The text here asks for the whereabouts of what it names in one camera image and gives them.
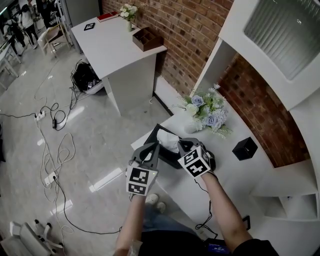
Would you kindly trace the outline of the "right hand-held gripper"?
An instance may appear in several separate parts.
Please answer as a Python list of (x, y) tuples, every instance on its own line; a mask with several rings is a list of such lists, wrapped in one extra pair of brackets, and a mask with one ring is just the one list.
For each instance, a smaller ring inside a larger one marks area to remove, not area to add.
[(177, 147), (181, 158), (178, 160), (182, 168), (194, 179), (216, 169), (215, 156), (194, 137), (181, 138)]

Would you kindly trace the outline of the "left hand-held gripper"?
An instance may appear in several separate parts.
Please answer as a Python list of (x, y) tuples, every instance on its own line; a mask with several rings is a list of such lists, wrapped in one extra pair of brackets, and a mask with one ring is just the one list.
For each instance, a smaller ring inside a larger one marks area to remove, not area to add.
[[(149, 168), (156, 168), (159, 152), (160, 144), (157, 142), (144, 144), (133, 152), (131, 160), (135, 161), (135, 163), (128, 165), (126, 168), (125, 188), (128, 193), (140, 196), (146, 196), (148, 194), (159, 172), (157, 170), (139, 167), (137, 163), (143, 163)], [(151, 153), (150, 159), (145, 160), (149, 153)]]

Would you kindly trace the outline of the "black tissue box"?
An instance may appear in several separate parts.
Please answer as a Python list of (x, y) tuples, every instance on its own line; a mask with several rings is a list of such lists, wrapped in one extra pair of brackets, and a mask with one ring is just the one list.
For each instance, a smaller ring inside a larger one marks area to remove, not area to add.
[[(157, 124), (155, 126), (155, 128), (152, 130), (152, 132), (149, 135), (149, 137), (144, 142), (144, 144), (159, 143), (159, 141), (157, 140), (157, 133), (158, 133), (159, 129), (162, 129), (162, 130), (165, 130), (166, 132), (172, 133), (167, 128), (161, 126), (160, 124)], [(161, 160), (163, 160), (164, 162), (166, 162), (167, 164), (169, 164), (172, 167), (174, 167), (175, 169), (182, 168), (182, 166), (178, 162), (178, 160), (181, 158), (180, 153), (171, 152), (171, 151), (165, 149), (161, 144), (160, 144), (160, 150), (159, 150), (159, 158)]]

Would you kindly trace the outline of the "white tissue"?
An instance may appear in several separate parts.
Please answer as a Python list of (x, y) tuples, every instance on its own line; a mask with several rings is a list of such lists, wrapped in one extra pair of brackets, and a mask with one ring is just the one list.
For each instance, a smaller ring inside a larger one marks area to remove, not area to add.
[(176, 154), (179, 153), (178, 141), (180, 138), (177, 135), (159, 129), (156, 138), (165, 149)]

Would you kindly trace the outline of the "person's right forearm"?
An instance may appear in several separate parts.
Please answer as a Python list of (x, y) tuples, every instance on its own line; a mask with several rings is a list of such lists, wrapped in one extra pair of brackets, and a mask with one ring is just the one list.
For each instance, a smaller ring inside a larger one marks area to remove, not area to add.
[(251, 240), (243, 219), (218, 179), (207, 172), (201, 176), (211, 200), (211, 206), (224, 241), (231, 252)]

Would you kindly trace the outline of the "white ribbed vase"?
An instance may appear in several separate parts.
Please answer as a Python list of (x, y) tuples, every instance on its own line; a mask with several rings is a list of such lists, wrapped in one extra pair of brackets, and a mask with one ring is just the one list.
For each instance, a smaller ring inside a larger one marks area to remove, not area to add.
[(201, 121), (193, 120), (184, 126), (184, 132), (187, 134), (193, 134), (193, 133), (201, 131), (203, 128), (204, 128), (204, 126)]

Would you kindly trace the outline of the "black cube box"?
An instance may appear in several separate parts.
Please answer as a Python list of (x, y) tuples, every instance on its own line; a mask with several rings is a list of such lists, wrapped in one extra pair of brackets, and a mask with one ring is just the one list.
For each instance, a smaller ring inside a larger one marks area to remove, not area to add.
[(239, 161), (251, 159), (255, 152), (257, 151), (258, 146), (253, 141), (251, 137), (248, 137), (244, 140), (241, 140), (232, 150), (233, 154), (237, 157)]

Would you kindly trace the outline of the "person's blue jeans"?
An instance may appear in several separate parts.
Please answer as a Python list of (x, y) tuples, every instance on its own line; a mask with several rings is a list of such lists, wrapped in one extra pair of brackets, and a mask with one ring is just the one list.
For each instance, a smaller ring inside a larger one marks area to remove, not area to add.
[(179, 223), (170, 216), (160, 213), (158, 209), (149, 203), (145, 205), (142, 231), (187, 232), (197, 235), (191, 228)]

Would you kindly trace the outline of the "white shelf cabinet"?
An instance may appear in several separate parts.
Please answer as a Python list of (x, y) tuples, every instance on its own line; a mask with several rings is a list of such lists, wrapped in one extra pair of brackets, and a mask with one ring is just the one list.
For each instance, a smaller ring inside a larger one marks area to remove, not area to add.
[[(195, 88), (206, 91), (216, 83), (235, 54), (219, 34)], [(237, 159), (232, 152), (237, 143), (257, 137), (234, 107), (228, 109), (226, 124), (232, 132), (225, 139), (208, 130), (194, 137), (214, 153), (215, 174), (240, 213), (250, 216), (252, 235), (277, 242), (320, 243), (320, 88), (295, 107), (285, 108), (302, 134), (310, 159), (282, 167), (273, 166), (261, 145), (252, 158)]]

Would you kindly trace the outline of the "black device blue screen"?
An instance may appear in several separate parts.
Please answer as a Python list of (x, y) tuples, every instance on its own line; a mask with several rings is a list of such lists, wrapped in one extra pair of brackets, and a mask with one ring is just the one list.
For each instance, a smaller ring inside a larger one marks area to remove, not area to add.
[(205, 256), (227, 256), (231, 252), (224, 240), (208, 238), (204, 241)]

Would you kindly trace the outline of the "white side table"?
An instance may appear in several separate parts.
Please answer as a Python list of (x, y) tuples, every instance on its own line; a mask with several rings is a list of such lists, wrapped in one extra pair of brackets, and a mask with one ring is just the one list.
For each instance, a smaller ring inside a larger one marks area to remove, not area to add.
[[(94, 28), (84, 31), (90, 23), (95, 23)], [(165, 46), (143, 52), (121, 17), (103, 22), (94, 17), (71, 31), (119, 115), (152, 98), (156, 57), (166, 51)]]

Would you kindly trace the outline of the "brown wooden organizer box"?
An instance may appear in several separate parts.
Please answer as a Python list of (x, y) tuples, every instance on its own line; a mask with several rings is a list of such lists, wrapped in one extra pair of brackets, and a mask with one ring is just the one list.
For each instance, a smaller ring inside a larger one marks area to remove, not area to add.
[(144, 27), (132, 35), (132, 41), (143, 52), (161, 47), (164, 39), (151, 27)]

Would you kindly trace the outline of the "white office chair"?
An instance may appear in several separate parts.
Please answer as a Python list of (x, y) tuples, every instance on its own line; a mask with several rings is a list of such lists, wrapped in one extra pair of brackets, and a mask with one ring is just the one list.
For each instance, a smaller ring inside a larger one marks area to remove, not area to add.
[(64, 250), (64, 244), (50, 240), (51, 230), (51, 223), (42, 225), (38, 219), (33, 221), (33, 226), (11, 221), (10, 236), (0, 241), (0, 246), (6, 256), (55, 256)]

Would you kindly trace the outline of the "white flowers in small vase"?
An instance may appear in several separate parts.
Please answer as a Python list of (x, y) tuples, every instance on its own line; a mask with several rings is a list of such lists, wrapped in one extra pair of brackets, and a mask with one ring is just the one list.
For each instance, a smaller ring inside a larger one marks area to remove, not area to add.
[(126, 20), (127, 23), (127, 30), (128, 32), (131, 32), (132, 29), (132, 20), (134, 19), (136, 13), (138, 11), (138, 7), (135, 5), (131, 5), (131, 4), (124, 4), (121, 8), (120, 8), (120, 16)]

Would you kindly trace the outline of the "red book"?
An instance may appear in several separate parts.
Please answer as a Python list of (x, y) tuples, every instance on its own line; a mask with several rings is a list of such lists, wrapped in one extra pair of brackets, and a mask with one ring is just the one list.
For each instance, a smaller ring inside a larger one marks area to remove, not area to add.
[(110, 20), (110, 19), (113, 19), (113, 18), (116, 18), (119, 16), (119, 13), (116, 12), (116, 11), (111, 11), (111, 12), (108, 12), (108, 13), (105, 13), (105, 14), (102, 14), (100, 16), (97, 17), (97, 20), (99, 22), (104, 22), (104, 21), (107, 21), (107, 20)]

